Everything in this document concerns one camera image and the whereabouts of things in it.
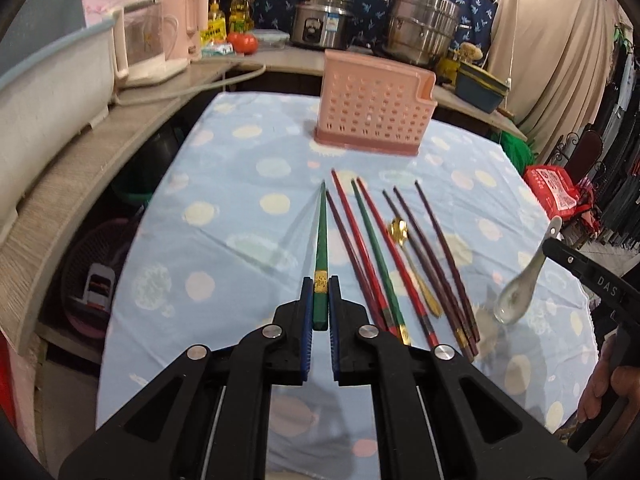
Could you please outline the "blue dotted tablecloth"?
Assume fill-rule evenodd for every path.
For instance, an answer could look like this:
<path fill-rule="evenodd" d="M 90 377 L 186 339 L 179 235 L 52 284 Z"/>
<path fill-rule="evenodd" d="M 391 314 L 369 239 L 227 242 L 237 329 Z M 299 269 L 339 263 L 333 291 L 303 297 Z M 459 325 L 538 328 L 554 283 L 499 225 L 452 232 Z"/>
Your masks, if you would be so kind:
<path fill-rule="evenodd" d="M 420 199 L 444 232 L 480 329 L 476 367 L 555 430 L 574 413 L 597 362 L 587 296 L 552 262 L 518 324 L 492 314 L 526 267 L 548 219 L 497 144 L 431 122 L 414 157 L 347 151 L 314 140 L 319 100 L 216 96 L 186 137 L 142 218 L 115 292 L 96 418 L 105 422 L 192 344 L 218 349 L 267 324 L 314 273 L 326 182 L 335 169 L 352 209 L 360 178 L 384 219 L 396 186 L 449 269 Z"/>

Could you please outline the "green plastic bag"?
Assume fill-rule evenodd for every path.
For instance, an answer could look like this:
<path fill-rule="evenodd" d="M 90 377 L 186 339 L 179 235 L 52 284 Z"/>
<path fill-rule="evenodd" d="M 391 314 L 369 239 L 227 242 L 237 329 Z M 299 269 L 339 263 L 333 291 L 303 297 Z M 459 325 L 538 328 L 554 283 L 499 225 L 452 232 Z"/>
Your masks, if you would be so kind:
<path fill-rule="evenodd" d="M 500 148 L 502 148 L 520 176 L 525 174 L 525 170 L 536 162 L 536 156 L 527 143 L 516 136 L 512 136 L 511 133 L 505 131 L 500 133 L 493 132 L 490 138 L 492 142 L 500 145 Z"/>

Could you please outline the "glass electric kettle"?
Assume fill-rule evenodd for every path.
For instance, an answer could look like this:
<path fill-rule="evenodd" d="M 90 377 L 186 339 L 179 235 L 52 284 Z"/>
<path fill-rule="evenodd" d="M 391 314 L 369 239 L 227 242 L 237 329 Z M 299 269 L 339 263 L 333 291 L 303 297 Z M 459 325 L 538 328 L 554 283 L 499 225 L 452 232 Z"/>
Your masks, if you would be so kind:
<path fill-rule="evenodd" d="M 178 20 L 166 15 L 163 0 L 129 0 L 113 6 L 115 84 L 119 89 L 162 84 L 184 72 L 186 58 L 170 58 Z"/>

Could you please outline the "yellow oil bottle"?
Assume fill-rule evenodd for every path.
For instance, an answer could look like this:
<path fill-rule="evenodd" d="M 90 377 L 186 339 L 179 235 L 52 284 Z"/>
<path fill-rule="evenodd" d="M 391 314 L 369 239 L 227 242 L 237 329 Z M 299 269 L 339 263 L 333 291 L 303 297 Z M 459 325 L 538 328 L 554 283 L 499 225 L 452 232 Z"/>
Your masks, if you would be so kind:
<path fill-rule="evenodd" d="M 227 19 L 221 10 L 220 0 L 210 0 L 206 29 L 201 32 L 203 47 L 209 44 L 222 44 L 227 38 Z"/>
<path fill-rule="evenodd" d="M 229 32 L 244 34 L 254 29 L 254 0 L 232 0 L 229 10 Z"/>

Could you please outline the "dark brown chopstick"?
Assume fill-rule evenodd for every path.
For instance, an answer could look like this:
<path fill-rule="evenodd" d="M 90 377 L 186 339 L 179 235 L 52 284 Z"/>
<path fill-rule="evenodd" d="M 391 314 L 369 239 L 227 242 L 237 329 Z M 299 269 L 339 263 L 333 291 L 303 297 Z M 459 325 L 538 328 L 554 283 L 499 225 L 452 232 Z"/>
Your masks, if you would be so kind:
<path fill-rule="evenodd" d="M 344 222 L 342 221 L 340 214 L 338 213 L 337 206 L 335 206 L 334 200 L 329 191 L 326 191 L 326 200 L 329 203 L 329 207 L 332 211 L 338 232 L 340 232 L 344 248 L 347 252 L 350 264 L 352 265 L 352 270 L 354 270 L 354 273 L 356 275 L 360 292 L 362 292 L 362 296 L 364 298 L 364 301 L 366 302 L 373 324 L 380 330 L 386 330 L 386 324 L 383 320 L 381 312 L 378 310 L 378 305 L 375 302 L 369 281 L 366 277 L 366 274 L 364 273 L 362 265 L 359 262 L 354 246 L 352 246 L 352 242 L 350 241 L 348 233 L 344 226 Z"/>

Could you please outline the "dark maroon chopstick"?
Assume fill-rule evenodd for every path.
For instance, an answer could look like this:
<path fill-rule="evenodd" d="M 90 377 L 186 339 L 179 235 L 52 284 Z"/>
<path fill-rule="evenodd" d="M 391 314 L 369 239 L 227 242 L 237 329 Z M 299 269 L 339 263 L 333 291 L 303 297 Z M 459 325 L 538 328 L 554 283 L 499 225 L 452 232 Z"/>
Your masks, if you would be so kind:
<path fill-rule="evenodd" d="M 471 301 L 469 300 L 468 293 L 466 292 L 465 286 L 463 284 L 460 272 L 454 261 L 454 255 L 451 252 L 449 244 L 446 240 L 444 232 L 442 232 L 442 228 L 434 214 L 434 211 L 431 207 L 431 204 L 428 202 L 425 193 L 423 192 L 421 185 L 418 180 L 414 181 L 414 186 L 418 191 L 420 199 L 426 209 L 428 216 L 432 222 L 432 226 L 435 230 L 437 238 L 439 240 L 440 247 L 444 252 L 445 258 L 447 260 L 450 273 L 452 278 L 454 279 L 454 284 L 457 289 L 457 302 L 460 306 L 460 310 L 462 313 L 462 325 L 464 328 L 468 329 L 468 341 L 472 347 L 472 352 L 477 356 L 477 344 L 480 342 L 480 330 L 478 329 L 477 322 L 475 319 L 475 315 L 472 309 Z"/>
<path fill-rule="evenodd" d="M 436 292 L 436 289 L 434 289 L 434 285 L 430 281 L 430 274 L 431 274 L 430 263 L 427 261 L 426 253 L 424 252 L 424 249 L 422 247 L 422 244 L 420 243 L 420 240 L 418 240 L 418 238 L 415 235 L 411 235 L 409 233 L 410 224 L 407 222 L 406 218 L 404 217 L 404 215 L 400 211 L 399 207 L 394 204 L 392 198 L 390 197 L 390 194 L 388 194 L 386 191 L 383 191 L 382 194 L 383 194 L 383 196 L 384 196 L 384 198 L 386 200 L 387 205 L 390 206 L 390 210 L 393 211 L 394 219 L 395 218 L 399 218 L 401 220 L 404 220 L 407 223 L 408 240 L 409 240 L 408 245 L 409 245 L 409 250 L 410 250 L 411 257 L 413 258 L 414 262 L 416 263 L 416 267 L 419 270 L 420 277 L 424 279 L 424 281 L 427 284 L 428 288 L 430 289 L 430 291 L 432 292 L 433 296 L 436 298 L 436 300 L 438 301 L 440 307 L 442 308 L 442 305 L 440 304 L 440 301 L 439 301 L 439 298 L 438 298 L 438 293 Z M 442 315 L 441 316 L 446 316 L 447 321 L 449 323 L 449 326 L 451 328 L 448 315 L 446 315 L 445 310 L 443 308 L 442 308 Z"/>
<path fill-rule="evenodd" d="M 405 211 L 405 214 L 409 219 L 411 226 L 409 233 L 411 235 L 415 235 L 418 240 L 420 240 L 424 252 L 426 253 L 427 261 L 430 263 L 430 281 L 438 293 L 438 298 L 442 308 L 445 310 L 446 315 L 448 315 L 451 329 L 454 332 L 454 336 L 456 336 L 458 346 L 465 357 L 470 362 L 473 362 L 476 357 L 476 348 L 472 341 L 471 330 L 466 326 L 465 317 L 459 307 L 458 300 L 456 296 L 454 296 L 454 292 L 446 279 L 445 272 L 442 270 L 442 266 L 436 258 L 432 245 L 419 226 L 416 216 L 410 210 L 407 202 L 402 197 L 401 192 L 396 188 L 396 186 L 393 187 L 393 191 L 400 203 L 400 206 Z"/>

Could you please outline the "red tomato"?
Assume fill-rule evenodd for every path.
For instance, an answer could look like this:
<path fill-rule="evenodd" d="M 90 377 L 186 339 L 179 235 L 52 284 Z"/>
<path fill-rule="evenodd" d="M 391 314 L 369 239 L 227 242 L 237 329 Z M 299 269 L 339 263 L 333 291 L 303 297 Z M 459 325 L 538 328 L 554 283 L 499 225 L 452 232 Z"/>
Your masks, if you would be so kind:
<path fill-rule="evenodd" d="M 258 50 L 257 38 L 248 32 L 229 32 L 227 41 L 237 54 L 251 55 Z"/>

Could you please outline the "steel rice cooker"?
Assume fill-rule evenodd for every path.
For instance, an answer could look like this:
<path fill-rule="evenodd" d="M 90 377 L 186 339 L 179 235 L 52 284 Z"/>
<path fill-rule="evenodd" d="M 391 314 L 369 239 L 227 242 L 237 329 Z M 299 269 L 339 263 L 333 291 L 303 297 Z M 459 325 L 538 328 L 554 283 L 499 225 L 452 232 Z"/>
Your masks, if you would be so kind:
<path fill-rule="evenodd" d="M 353 20 L 352 0 L 297 0 L 290 39 L 294 46 L 345 50 Z"/>

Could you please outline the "red plastic bag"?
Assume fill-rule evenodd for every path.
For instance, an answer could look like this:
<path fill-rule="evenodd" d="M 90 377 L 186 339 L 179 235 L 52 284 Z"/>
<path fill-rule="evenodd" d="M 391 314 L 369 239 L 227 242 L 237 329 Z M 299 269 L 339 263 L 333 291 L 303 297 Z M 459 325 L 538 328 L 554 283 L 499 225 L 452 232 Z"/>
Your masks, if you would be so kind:
<path fill-rule="evenodd" d="M 567 222 L 584 210 L 578 187 L 563 167 L 528 166 L 523 179 L 549 219 Z"/>

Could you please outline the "green chopstick gold band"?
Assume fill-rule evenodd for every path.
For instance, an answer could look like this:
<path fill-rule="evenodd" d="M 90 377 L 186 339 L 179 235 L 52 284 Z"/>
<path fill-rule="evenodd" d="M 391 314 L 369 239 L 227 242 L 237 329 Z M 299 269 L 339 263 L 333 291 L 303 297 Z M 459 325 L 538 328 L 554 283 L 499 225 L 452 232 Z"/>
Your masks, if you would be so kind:
<path fill-rule="evenodd" d="M 326 237 L 326 182 L 320 186 L 316 262 L 314 263 L 314 308 L 312 326 L 321 332 L 328 328 L 328 238 Z"/>

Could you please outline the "white ceramic spoon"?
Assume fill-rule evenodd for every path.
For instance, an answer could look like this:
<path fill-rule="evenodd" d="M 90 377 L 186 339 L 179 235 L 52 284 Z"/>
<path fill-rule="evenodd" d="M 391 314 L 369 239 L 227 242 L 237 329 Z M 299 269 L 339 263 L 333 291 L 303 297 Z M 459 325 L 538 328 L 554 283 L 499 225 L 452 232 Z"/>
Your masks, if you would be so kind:
<path fill-rule="evenodd" d="M 503 325 L 512 325 L 518 322 L 529 308 L 533 300 L 538 276 L 546 261 L 544 255 L 544 242 L 546 240 L 556 240 L 562 228 L 562 219 L 559 216 L 553 217 L 544 233 L 536 252 L 526 264 L 524 270 L 511 280 L 500 292 L 497 303 L 494 307 L 495 319 Z"/>

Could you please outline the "gold metal spoon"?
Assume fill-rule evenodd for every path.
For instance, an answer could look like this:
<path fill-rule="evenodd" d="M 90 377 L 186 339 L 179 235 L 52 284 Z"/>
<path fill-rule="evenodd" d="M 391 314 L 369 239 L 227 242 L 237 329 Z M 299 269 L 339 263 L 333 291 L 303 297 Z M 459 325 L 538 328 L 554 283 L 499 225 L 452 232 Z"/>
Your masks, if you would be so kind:
<path fill-rule="evenodd" d="M 404 253 L 405 259 L 409 265 L 411 273 L 413 275 L 416 284 L 420 289 L 423 300 L 428 307 L 428 310 L 431 311 L 431 314 L 434 315 L 435 318 L 439 318 L 442 315 L 442 308 L 440 307 L 438 301 L 433 296 L 432 292 L 428 288 L 424 279 L 420 277 L 419 270 L 416 267 L 416 263 L 411 257 L 409 250 L 409 240 L 408 240 L 408 228 L 407 223 L 404 220 L 399 218 L 395 218 L 388 225 L 388 232 L 390 233 L 390 237 L 392 240 L 400 247 L 401 251 Z"/>

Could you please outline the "stacked steel steamer pot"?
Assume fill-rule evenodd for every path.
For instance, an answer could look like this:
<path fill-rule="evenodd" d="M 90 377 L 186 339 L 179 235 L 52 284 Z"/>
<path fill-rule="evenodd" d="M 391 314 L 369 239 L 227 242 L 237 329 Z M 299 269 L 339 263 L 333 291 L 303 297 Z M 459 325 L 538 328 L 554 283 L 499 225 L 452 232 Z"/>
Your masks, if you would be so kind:
<path fill-rule="evenodd" d="M 461 24 L 451 0 L 390 0 L 383 51 L 391 58 L 434 67 L 447 54 Z"/>

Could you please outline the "grey wooden counter shelf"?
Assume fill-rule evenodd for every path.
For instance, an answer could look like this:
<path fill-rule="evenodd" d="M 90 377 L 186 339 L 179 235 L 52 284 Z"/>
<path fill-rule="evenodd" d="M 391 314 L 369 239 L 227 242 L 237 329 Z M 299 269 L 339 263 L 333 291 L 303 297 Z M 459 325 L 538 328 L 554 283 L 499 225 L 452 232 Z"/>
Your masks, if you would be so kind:
<path fill-rule="evenodd" d="M 1 246 L 1 330 L 22 356 L 36 329 L 52 276 L 75 231 L 122 166 L 169 118 L 188 104 L 192 88 L 230 70 L 322 76 L 321 52 L 286 47 L 246 58 L 206 58 L 155 87 L 122 95 L 96 128 L 67 144 L 26 195 Z"/>

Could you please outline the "red chopstick black band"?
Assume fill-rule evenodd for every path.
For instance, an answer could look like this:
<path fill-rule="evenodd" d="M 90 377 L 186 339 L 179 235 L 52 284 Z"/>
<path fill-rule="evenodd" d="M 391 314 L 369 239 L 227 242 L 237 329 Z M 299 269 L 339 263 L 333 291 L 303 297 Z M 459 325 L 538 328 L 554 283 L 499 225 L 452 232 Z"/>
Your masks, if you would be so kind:
<path fill-rule="evenodd" d="M 387 231 L 386 224 L 384 223 L 382 216 L 378 212 L 378 208 L 376 208 L 374 201 L 372 200 L 369 192 L 367 191 L 367 188 L 364 186 L 360 178 L 356 178 L 355 182 L 356 182 L 356 188 L 358 188 L 364 200 L 367 202 L 368 207 L 373 214 L 373 218 L 376 222 L 376 225 L 382 232 L 382 237 L 384 238 L 387 248 L 390 251 L 392 258 L 394 259 L 394 263 L 396 264 L 396 268 L 398 270 L 400 278 L 404 283 L 405 290 L 411 301 L 413 309 L 416 311 L 416 316 L 418 317 L 420 324 L 423 328 L 428 346 L 431 349 L 434 349 L 439 344 L 439 341 L 435 333 L 434 327 L 430 319 L 428 318 L 425 304 L 420 299 L 420 296 L 413 285 L 411 275 L 407 270 L 404 260 L 402 260 L 401 255 L 398 252 L 398 249 L 396 248 L 395 242 L 390 237 L 390 233 Z"/>

